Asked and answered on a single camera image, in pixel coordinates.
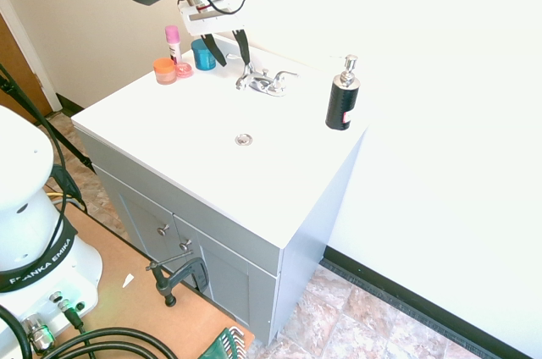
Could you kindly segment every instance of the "pink jar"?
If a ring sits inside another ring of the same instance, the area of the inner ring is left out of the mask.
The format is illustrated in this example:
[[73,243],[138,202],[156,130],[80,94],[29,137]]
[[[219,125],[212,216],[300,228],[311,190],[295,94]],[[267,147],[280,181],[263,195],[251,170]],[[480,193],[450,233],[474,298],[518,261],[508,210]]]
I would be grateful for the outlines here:
[[154,74],[156,75],[158,84],[166,86],[177,81],[175,63],[171,58],[159,58],[154,60],[152,67],[154,68]]

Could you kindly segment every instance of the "bathroom vanity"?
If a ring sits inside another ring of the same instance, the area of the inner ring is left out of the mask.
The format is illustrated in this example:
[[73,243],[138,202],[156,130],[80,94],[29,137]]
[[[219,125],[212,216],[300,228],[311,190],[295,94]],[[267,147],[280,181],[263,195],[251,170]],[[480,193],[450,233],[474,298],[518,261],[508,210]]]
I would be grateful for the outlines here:
[[192,251],[171,270],[201,257],[206,294],[268,344],[322,258],[367,122],[329,129],[333,75],[251,55],[300,77],[272,97],[235,88],[237,60],[170,86],[149,74],[73,121],[133,245],[157,261]]

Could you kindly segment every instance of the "black baseboard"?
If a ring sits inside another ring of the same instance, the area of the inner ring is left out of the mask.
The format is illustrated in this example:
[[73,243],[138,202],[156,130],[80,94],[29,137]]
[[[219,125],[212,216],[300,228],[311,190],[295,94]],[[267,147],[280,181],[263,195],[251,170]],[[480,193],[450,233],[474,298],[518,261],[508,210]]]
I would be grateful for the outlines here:
[[363,287],[363,285],[368,284],[368,292],[371,292],[407,315],[424,323],[424,325],[443,334],[446,338],[454,340],[459,345],[464,346],[482,358],[532,359],[517,349],[487,334],[482,329],[476,328],[456,315],[436,306],[420,295],[413,293],[329,246],[325,249],[322,264],[332,270],[334,268],[338,269],[334,270],[337,274],[341,274],[340,271],[342,271],[345,274],[342,277],[364,289],[366,287]]
[[62,113],[70,118],[84,109],[82,106],[77,105],[75,102],[71,102],[68,98],[63,97],[60,94],[57,94],[57,97],[60,101],[60,105],[62,105]]

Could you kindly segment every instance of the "cabinet door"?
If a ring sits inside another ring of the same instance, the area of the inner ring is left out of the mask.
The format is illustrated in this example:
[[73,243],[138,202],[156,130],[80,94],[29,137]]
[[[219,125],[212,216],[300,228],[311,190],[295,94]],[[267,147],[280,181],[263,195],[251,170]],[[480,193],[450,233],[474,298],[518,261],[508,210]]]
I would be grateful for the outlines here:
[[[170,211],[115,179],[98,166],[94,167],[130,236],[130,242],[135,247],[159,262],[182,253],[179,235]],[[167,264],[166,267],[176,270],[185,262],[186,258],[181,258]]]
[[[183,250],[192,252],[191,255],[186,257],[186,260],[190,261],[194,257],[203,258],[202,251],[200,248],[200,241],[197,238],[197,230],[195,230],[189,224],[185,223],[183,220],[175,216],[174,216],[174,221],[175,221],[175,226],[177,227],[177,233],[179,234],[180,247]],[[187,277],[183,281],[185,281],[185,283],[189,284],[191,287],[196,287],[191,276]],[[213,296],[211,295],[211,287],[207,287],[205,291],[203,291],[203,294],[207,298],[210,298],[211,300],[213,299]]]
[[181,238],[191,239],[194,256],[205,261],[213,301],[234,314],[259,340],[268,343],[274,337],[270,333],[279,279],[175,215],[174,220]]

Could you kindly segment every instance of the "cabinet knob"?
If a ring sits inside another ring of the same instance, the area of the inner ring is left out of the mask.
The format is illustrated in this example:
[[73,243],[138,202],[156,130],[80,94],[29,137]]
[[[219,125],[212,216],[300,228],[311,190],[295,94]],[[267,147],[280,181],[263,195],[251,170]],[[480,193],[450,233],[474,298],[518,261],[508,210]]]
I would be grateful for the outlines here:
[[165,236],[166,230],[168,229],[169,229],[169,225],[165,225],[163,228],[157,228],[156,231],[158,232],[160,236]]
[[185,243],[180,243],[179,247],[182,251],[188,251],[188,245],[192,244],[192,240],[187,240]]

